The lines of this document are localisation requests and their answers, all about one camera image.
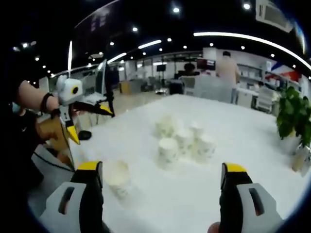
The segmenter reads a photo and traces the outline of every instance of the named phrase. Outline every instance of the hand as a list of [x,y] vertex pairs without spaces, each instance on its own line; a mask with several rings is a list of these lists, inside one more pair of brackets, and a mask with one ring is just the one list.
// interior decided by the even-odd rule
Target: hand
[[59,108],[58,98],[56,98],[54,96],[48,97],[48,99],[47,99],[47,110],[48,110],[48,112],[50,113],[54,109],[58,109],[58,108]]

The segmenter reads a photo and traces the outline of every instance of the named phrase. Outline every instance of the black cable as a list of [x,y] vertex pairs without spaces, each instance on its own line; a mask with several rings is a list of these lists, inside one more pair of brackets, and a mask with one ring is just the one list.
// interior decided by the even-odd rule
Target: black cable
[[46,159],[44,159],[44,158],[42,158],[40,155],[38,155],[36,152],[34,152],[34,154],[35,154],[38,158],[40,158],[41,160],[43,160],[44,162],[46,162],[47,164],[49,164],[49,165],[51,165],[51,166],[55,166],[55,167],[58,167],[58,168],[60,168],[60,169],[66,170],[66,171],[74,172],[73,170],[70,170],[70,169],[65,168],[65,167],[63,167],[63,166],[59,166],[59,165],[57,165],[57,164],[54,164],[54,163],[51,163],[51,162],[47,161]]

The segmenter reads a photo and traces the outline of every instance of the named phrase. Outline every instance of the paper cup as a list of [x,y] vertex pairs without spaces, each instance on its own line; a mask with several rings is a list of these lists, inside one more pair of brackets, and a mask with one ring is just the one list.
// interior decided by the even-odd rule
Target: paper cup
[[193,132],[193,137],[195,140],[197,140],[204,132],[201,125],[199,125],[197,122],[193,122],[190,126],[190,129]]
[[127,163],[120,160],[104,161],[103,180],[119,199],[123,199],[130,194],[132,185]]
[[160,138],[172,137],[174,133],[174,124],[170,116],[164,116],[155,122],[155,130]]
[[192,156],[195,161],[199,163],[207,162],[213,155],[216,149],[216,144],[210,136],[201,135],[195,145],[195,149],[192,152]]
[[178,145],[172,138],[162,138],[159,141],[158,163],[161,168],[172,168],[178,160]]
[[181,129],[176,132],[179,155],[182,158],[190,157],[193,142],[193,133],[190,130]]

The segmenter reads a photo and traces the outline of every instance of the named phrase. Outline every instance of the person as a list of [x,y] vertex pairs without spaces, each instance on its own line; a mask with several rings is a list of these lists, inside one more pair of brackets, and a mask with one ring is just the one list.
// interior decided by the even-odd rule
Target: person
[[13,113],[12,102],[19,106],[34,110],[44,110],[47,113],[58,109],[58,99],[31,86],[25,75],[31,75],[27,63],[12,47],[4,51],[4,77],[1,91],[2,117],[2,172],[5,179],[3,184],[3,211],[7,218],[11,218],[10,231],[18,228],[45,232],[29,209],[27,191],[37,183],[37,172],[31,161],[33,148],[30,139],[22,136],[18,122],[18,115]]
[[236,86],[239,81],[240,72],[236,61],[231,58],[231,53],[223,52],[223,58],[216,62],[216,76],[219,77],[225,85],[232,88],[231,103],[236,97]]

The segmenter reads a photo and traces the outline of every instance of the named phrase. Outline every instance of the white tablecloth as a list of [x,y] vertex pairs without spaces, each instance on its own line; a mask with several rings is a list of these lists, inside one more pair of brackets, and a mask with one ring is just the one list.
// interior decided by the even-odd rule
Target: white tablecloth
[[[172,115],[186,125],[195,120],[215,138],[217,149],[207,165],[182,160],[175,171],[154,163],[157,142],[155,121]],[[174,95],[126,112],[92,130],[81,145],[70,142],[75,163],[122,159],[140,195],[131,207],[121,205],[104,184],[103,220],[114,233],[206,233],[220,220],[221,163],[244,166],[276,200],[287,217],[307,186],[310,173],[301,177],[290,168],[290,156],[279,146],[272,115],[189,96]]]

